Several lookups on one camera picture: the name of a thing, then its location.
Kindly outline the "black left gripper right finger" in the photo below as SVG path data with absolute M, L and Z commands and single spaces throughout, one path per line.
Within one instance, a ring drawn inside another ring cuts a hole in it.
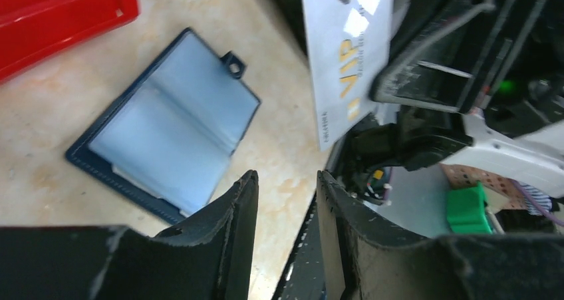
M 326 171 L 317 212 L 328 299 L 562 299 L 563 237 L 427 238 L 374 213 Z

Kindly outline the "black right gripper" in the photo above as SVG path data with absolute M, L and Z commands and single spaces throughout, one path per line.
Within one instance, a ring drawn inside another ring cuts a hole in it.
M 394 0 L 390 60 L 369 97 L 396 121 L 354 129 L 347 172 L 431 166 L 476 143 L 462 117 L 484 112 L 510 138 L 563 119 L 563 0 Z

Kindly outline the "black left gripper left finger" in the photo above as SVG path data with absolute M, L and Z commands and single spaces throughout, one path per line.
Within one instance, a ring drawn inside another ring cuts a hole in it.
M 125 225 L 1 228 L 2 299 L 247 299 L 259 177 L 154 237 Z

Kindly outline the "white VIP card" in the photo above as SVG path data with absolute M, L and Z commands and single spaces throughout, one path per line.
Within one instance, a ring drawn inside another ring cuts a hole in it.
M 319 148 L 344 136 L 377 104 L 368 97 L 388 62 L 393 0 L 302 0 Z

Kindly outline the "navy blue card holder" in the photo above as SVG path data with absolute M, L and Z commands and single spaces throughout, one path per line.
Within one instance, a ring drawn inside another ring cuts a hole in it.
M 183 29 L 66 151 L 66 159 L 169 224 L 202 209 L 261 101 L 245 63 Z

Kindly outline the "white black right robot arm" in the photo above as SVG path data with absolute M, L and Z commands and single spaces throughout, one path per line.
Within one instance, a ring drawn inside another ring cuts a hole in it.
M 465 165 L 563 196 L 563 0 L 401 0 L 369 97 L 395 121 L 352 130 L 348 190 L 381 168 Z

